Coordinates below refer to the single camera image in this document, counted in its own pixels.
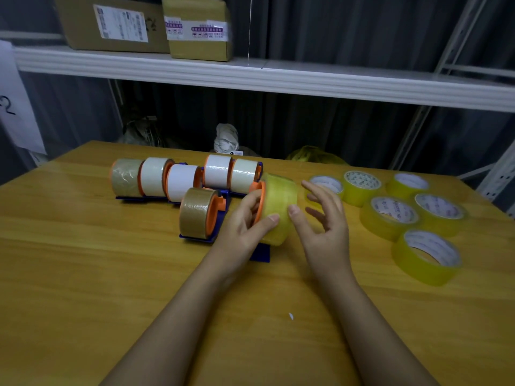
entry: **brown packing tape roll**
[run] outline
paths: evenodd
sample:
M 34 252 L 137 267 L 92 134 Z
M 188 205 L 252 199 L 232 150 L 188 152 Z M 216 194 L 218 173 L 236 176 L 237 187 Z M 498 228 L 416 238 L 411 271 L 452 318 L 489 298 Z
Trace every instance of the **brown packing tape roll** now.
M 133 158 L 120 158 L 111 167 L 111 187 L 116 196 L 141 198 L 138 175 L 143 160 Z
M 207 239 L 212 233 L 213 209 L 216 220 L 217 206 L 214 200 L 217 192 L 212 189 L 190 188 L 181 203 L 179 231 L 184 237 Z

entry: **printed label on box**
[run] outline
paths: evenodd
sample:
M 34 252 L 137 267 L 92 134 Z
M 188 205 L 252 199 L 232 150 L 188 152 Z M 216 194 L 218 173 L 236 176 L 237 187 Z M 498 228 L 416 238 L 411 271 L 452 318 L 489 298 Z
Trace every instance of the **printed label on box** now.
M 164 17 L 168 40 L 229 41 L 229 25 L 226 21 L 192 21 L 180 17 Z
M 148 43 L 145 15 L 111 6 L 93 5 L 100 36 L 104 39 Z

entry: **white shelf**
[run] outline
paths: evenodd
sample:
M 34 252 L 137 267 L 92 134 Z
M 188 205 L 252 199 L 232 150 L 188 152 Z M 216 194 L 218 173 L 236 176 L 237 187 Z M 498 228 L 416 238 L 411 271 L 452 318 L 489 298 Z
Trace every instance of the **white shelf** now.
M 15 47 L 19 70 L 296 95 L 515 112 L 515 87 L 432 73 L 236 58 L 175 60 L 169 54 Z

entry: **wooden table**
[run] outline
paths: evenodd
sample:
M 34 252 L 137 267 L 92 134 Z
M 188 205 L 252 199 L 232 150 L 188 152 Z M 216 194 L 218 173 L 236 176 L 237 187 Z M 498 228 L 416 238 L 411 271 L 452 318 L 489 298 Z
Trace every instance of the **wooden table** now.
M 90 142 L 0 187 L 0 384 L 100 382 L 209 249 L 179 239 L 176 207 L 115 200 L 109 168 L 120 157 L 202 165 L 206 155 Z M 262 161 L 298 183 L 348 170 Z M 392 176 L 367 171 L 382 181 Z M 440 288 L 410 278 L 392 261 L 391 243 L 362 227 L 357 207 L 345 206 L 354 272 L 442 385 L 512 384 L 515 225 L 456 178 L 425 177 L 471 214 L 452 238 L 461 273 Z M 272 250 L 270 264 L 250 262 L 217 305 L 190 382 L 358 384 L 296 233 Z

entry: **tape roll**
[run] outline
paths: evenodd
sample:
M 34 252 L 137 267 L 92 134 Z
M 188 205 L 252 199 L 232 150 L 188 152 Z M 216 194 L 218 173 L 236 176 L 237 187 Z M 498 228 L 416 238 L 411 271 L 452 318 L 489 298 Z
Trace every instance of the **tape roll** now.
M 120 158 L 113 163 L 109 178 L 111 187 L 116 196 L 128 198 L 141 198 L 138 177 L 143 160 L 132 158 Z
M 339 196 L 340 199 L 343 200 L 344 198 L 344 187 L 341 184 L 341 182 L 334 177 L 331 176 L 323 176 L 323 175 L 317 175 L 310 178 L 310 183 L 313 183 L 315 185 L 325 187 L 329 189 L 330 191 L 334 192 Z M 321 207 L 319 203 L 313 202 L 307 198 L 307 195 L 310 194 L 310 192 L 306 189 L 304 191 L 304 197 L 306 201 L 315 207 Z
M 148 157 L 141 165 L 139 182 L 146 196 L 166 196 L 166 175 L 174 160 L 163 157 Z
M 381 181 L 367 172 L 349 171 L 344 175 L 344 188 L 344 202 L 362 207 L 365 201 L 379 191 Z
M 173 165 L 166 175 L 166 196 L 171 202 L 181 202 L 190 188 L 202 187 L 202 171 L 197 165 Z
M 238 194 L 248 194 L 250 186 L 259 179 L 260 173 L 261 166 L 256 161 L 237 158 L 230 176 L 231 191 Z
M 391 253 L 401 270 L 428 285 L 447 283 L 461 267 L 453 244 L 422 230 L 408 230 L 393 244 Z
M 215 190 L 190 188 L 184 194 L 179 210 L 179 232 L 184 237 L 208 239 L 219 209 L 225 209 L 225 199 Z
M 233 163 L 234 160 L 230 155 L 210 154 L 204 164 L 204 187 L 229 189 Z
M 359 219 L 369 232 L 390 241 L 395 241 L 420 221 L 415 209 L 407 202 L 382 196 L 366 201 Z
M 386 183 L 386 192 L 396 198 L 408 199 L 413 194 L 418 194 L 429 189 L 429 183 L 413 173 L 396 173 Z
M 292 221 L 288 216 L 288 206 L 297 203 L 297 185 L 286 177 L 264 173 L 258 183 L 252 183 L 249 192 L 261 189 L 261 200 L 254 224 L 261 217 L 279 214 L 279 224 L 261 240 L 262 243 L 279 246 L 288 237 Z
M 417 227 L 444 237 L 458 234 L 468 216 L 463 207 L 441 196 L 416 194 L 414 202 L 414 206 L 422 218 Z

